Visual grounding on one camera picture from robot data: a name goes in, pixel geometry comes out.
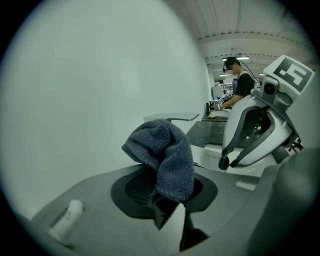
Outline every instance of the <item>white wall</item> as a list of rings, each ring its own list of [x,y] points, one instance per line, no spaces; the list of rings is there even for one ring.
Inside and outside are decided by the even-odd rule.
[[[2,186],[27,218],[75,183],[134,164],[121,145],[144,116],[202,117],[210,97],[198,45],[158,0],[46,1],[2,64]]]

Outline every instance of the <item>gray towel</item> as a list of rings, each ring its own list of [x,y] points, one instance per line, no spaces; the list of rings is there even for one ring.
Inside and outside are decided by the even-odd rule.
[[[155,189],[182,203],[194,190],[195,165],[188,137],[165,119],[145,122],[126,140],[122,150],[135,162],[157,172]]]

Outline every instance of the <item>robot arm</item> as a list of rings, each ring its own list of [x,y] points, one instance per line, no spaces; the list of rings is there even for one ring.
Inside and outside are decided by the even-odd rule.
[[[310,84],[314,72],[285,55],[263,72],[265,78],[262,85],[256,84],[251,95],[232,108],[223,134],[219,162],[222,170],[229,166],[242,168],[252,165],[297,135],[293,123],[296,119],[288,116],[287,110]],[[264,123],[260,128],[261,118]],[[234,151],[237,142],[247,136],[254,136],[254,130],[259,128],[261,130],[256,140],[229,163],[228,154]]]

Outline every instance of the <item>man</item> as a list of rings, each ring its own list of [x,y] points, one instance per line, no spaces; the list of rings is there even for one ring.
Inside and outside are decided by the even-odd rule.
[[[227,70],[232,70],[233,75],[238,75],[237,88],[235,95],[223,104],[214,105],[215,110],[221,110],[227,107],[233,106],[236,102],[240,101],[243,97],[249,95],[254,88],[255,81],[251,78],[249,73],[245,71],[240,61],[235,57],[228,57],[225,61],[225,67]]]

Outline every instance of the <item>black t-shirt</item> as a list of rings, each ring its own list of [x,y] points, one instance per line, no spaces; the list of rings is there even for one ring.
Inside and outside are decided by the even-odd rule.
[[[235,94],[245,97],[251,93],[254,86],[255,81],[248,73],[244,73],[238,78]]]

